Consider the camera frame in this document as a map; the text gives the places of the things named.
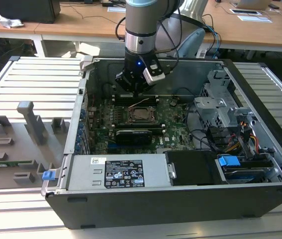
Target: warning label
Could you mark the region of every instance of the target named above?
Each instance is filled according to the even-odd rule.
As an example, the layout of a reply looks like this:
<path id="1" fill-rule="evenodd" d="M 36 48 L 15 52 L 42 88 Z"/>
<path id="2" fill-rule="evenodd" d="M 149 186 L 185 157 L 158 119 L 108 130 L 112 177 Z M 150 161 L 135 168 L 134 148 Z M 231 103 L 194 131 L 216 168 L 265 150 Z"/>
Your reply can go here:
<path id="1" fill-rule="evenodd" d="M 106 161 L 104 172 L 106 188 L 145 187 L 142 160 Z"/>

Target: desk leg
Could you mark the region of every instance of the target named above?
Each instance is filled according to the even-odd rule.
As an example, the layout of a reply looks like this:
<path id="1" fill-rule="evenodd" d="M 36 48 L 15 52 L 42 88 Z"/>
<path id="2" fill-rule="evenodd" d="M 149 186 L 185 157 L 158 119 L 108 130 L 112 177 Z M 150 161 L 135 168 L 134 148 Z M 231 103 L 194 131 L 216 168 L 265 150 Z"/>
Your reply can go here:
<path id="1" fill-rule="evenodd" d="M 35 44 L 37 54 L 40 57 L 47 57 L 47 50 L 44 41 L 40 39 L 35 39 L 33 40 L 33 42 Z"/>
<path id="2" fill-rule="evenodd" d="M 254 57 L 256 51 L 250 50 L 247 54 L 247 60 L 251 60 Z"/>
<path id="3" fill-rule="evenodd" d="M 75 41 L 76 52 L 80 52 L 80 42 Z"/>

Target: green circuit board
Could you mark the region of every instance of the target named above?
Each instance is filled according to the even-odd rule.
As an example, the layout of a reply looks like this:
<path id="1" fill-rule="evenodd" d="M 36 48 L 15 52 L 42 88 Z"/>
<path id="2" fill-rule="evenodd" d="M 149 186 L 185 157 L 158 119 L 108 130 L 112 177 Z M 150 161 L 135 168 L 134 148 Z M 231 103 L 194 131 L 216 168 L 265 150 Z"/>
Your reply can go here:
<path id="1" fill-rule="evenodd" d="M 156 106 L 147 108 L 153 114 L 153 122 L 165 124 L 163 133 L 153 134 L 152 142 L 148 145 L 122 147 L 116 145 L 114 136 L 116 129 L 113 122 L 127 121 L 130 108 L 114 106 L 110 100 L 103 100 L 95 107 L 94 120 L 90 120 L 94 138 L 92 154 L 143 154 L 194 149 L 194 143 L 183 120 L 186 115 L 186 104 L 171 106 L 171 101 L 172 98 L 161 98 Z"/>

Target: laptop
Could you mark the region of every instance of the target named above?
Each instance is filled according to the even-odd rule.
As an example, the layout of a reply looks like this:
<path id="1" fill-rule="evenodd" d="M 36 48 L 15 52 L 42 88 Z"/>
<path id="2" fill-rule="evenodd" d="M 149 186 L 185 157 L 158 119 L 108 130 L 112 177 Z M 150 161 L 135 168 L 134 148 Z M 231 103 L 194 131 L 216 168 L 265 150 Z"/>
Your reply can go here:
<path id="1" fill-rule="evenodd" d="M 232 2 L 236 8 L 265 10 L 272 0 L 240 0 Z"/>

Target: metal workbench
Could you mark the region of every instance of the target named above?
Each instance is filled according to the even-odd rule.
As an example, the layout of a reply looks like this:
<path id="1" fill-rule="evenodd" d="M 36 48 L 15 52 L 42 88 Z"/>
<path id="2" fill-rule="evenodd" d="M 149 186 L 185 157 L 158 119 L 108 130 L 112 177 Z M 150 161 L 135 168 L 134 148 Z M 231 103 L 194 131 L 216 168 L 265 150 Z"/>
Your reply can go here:
<path id="1" fill-rule="evenodd" d="M 0 115 L 22 122 L 19 101 L 34 101 L 43 121 L 71 119 L 77 94 L 79 59 L 21 57 L 0 73 Z M 236 63 L 251 87 L 282 126 L 282 83 L 267 68 Z M 242 104 L 244 99 L 236 92 Z M 224 220 L 128 228 L 70 231 L 40 195 L 40 188 L 0 190 L 0 238 L 262 238 L 282 239 L 282 205 L 260 219 Z"/>

